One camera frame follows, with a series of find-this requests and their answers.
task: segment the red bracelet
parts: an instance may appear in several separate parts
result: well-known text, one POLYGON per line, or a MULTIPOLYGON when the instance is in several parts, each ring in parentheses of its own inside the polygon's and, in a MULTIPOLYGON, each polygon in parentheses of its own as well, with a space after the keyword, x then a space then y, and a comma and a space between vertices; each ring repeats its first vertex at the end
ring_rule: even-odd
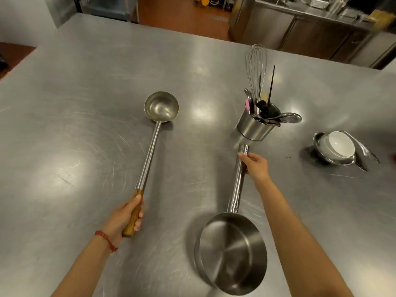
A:
POLYGON ((110 240, 108 239, 107 234, 105 234, 103 231, 98 230, 97 232, 95 232, 95 235, 96 236, 102 236, 108 242, 110 250, 111 250, 111 253, 116 252, 118 250, 117 247, 115 247, 113 244, 111 244, 110 240))

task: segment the stainless steel table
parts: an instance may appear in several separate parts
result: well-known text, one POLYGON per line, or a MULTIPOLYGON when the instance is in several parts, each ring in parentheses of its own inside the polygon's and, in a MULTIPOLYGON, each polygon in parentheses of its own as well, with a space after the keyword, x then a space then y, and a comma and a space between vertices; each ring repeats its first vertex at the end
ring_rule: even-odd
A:
MULTIPOLYGON (((249 47, 77 14, 0 82, 0 296, 48 296, 114 206, 128 199, 154 124, 148 95, 180 103, 159 134, 142 230, 113 254, 95 296, 222 296, 195 272, 192 244, 226 208, 249 47)), ((273 102, 303 122, 252 151, 359 297, 396 291, 394 74, 269 50, 273 102), (307 147, 345 129, 384 163, 322 166, 307 147)), ((268 89, 270 77, 265 83, 268 89)), ((240 213, 268 249, 249 296, 289 296, 249 177, 240 213)))

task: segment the hand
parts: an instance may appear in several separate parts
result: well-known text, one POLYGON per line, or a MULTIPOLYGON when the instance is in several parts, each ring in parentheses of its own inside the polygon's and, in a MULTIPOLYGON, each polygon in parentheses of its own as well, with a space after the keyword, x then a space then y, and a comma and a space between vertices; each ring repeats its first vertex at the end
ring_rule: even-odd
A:
MULTIPOLYGON (((102 228, 102 231, 108 235, 109 240, 114 246, 118 246, 122 241, 122 230, 128 224, 129 219, 131 218, 132 211, 139 204, 142 199, 141 195, 137 195, 135 198, 132 198, 130 201, 125 202, 121 206, 117 207, 110 214, 109 219, 106 224, 102 228)), ((140 226, 142 224, 143 210, 139 212, 139 219, 135 222, 135 226, 133 228, 134 231, 139 231, 140 226)))
POLYGON ((247 174, 253 178, 255 185, 260 183, 271 181, 270 175, 268 174, 268 162, 265 158, 254 153, 238 153, 239 158, 245 163, 247 167, 247 174))

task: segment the person's left hand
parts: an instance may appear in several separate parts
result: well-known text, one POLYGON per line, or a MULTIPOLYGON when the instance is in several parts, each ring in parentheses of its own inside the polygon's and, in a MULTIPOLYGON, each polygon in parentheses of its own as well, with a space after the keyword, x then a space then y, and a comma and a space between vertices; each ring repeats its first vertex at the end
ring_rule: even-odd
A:
MULTIPOLYGON (((125 202, 121 206, 118 206, 113 212, 110 214, 109 219, 106 224, 102 228, 102 231, 107 234, 108 239, 114 246, 118 246, 122 241, 122 230, 128 224, 129 219, 131 218, 132 211, 141 201, 142 196, 137 195, 135 198, 132 198, 130 201, 125 202)), ((140 226, 142 224, 143 210, 139 212, 139 219, 135 222, 135 226, 133 228, 134 231, 139 231, 140 226)))

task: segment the brown tile floor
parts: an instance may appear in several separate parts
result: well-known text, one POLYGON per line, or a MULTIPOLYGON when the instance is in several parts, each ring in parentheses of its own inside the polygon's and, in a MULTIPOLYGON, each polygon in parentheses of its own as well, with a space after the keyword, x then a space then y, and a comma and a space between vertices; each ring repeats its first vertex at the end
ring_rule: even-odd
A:
POLYGON ((6 60, 9 68, 0 72, 2 79, 9 71, 16 67, 26 56, 28 56, 35 47, 0 43, 0 54, 6 60))
POLYGON ((230 12, 215 7, 204 7, 194 0, 139 0, 139 23, 184 33, 229 41, 230 12))

